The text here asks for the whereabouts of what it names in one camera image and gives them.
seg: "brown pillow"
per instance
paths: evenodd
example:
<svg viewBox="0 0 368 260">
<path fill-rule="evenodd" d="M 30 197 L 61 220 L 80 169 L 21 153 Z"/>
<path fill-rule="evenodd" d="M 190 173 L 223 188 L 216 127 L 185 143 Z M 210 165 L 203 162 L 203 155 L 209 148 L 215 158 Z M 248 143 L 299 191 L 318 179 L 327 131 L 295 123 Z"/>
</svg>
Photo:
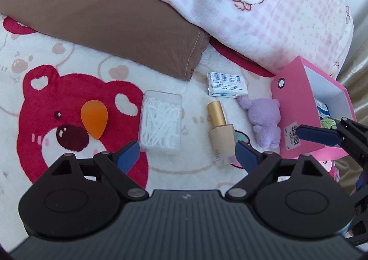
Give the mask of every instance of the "brown pillow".
<svg viewBox="0 0 368 260">
<path fill-rule="evenodd" d="M 208 44 L 201 28 L 159 0 L 0 0 L 0 13 L 184 80 Z"/>
</svg>

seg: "pink plush toy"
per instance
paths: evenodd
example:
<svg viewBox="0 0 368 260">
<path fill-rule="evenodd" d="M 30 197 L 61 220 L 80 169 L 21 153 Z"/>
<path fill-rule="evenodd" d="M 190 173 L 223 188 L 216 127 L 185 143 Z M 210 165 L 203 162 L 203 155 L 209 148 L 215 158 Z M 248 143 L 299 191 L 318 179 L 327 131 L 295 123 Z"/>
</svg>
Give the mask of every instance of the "pink plush toy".
<svg viewBox="0 0 368 260">
<path fill-rule="evenodd" d="M 245 96 L 238 97 L 238 102 L 242 109 L 248 110 L 258 145 L 265 149 L 278 148 L 281 138 L 281 129 L 277 126 L 281 120 L 280 102 L 269 98 L 251 100 Z"/>
</svg>

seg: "gold curtain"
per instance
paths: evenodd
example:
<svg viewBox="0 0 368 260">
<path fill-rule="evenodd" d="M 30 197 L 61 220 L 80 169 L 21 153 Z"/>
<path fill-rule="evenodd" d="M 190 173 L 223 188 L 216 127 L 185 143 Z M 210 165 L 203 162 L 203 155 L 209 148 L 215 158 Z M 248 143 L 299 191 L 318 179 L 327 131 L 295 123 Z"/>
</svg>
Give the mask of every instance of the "gold curtain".
<svg viewBox="0 0 368 260">
<path fill-rule="evenodd" d="M 357 121 L 368 125 L 368 39 L 344 64 L 337 80 L 349 92 Z M 350 156 L 339 159 L 336 166 L 340 170 L 340 184 L 350 194 L 362 169 Z"/>
</svg>

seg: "white pillow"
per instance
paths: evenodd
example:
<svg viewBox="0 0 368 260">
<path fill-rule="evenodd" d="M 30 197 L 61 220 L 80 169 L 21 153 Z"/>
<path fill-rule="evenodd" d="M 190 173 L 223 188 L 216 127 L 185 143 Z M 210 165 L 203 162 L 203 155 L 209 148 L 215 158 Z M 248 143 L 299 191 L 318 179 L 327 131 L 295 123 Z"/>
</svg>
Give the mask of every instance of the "white pillow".
<svg viewBox="0 0 368 260">
<path fill-rule="evenodd" d="M 336 78 L 353 37 L 344 0 L 162 0 L 267 70 L 301 55 Z"/>
</svg>

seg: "gold bottle cap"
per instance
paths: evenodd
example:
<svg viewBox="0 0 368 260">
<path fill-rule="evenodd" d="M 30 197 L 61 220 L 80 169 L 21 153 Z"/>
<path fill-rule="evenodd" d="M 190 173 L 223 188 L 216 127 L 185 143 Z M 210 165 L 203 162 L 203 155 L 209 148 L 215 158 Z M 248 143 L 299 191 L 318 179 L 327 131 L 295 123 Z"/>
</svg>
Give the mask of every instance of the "gold bottle cap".
<svg viewBox="0 0 368 260">
<path fill-rule="evenodd" d="M 207 105 L 209 116 L 214 127 L 226 125 L 224 112 L 222 110 L 221 102 L 214 101 Z"/>
</svg>

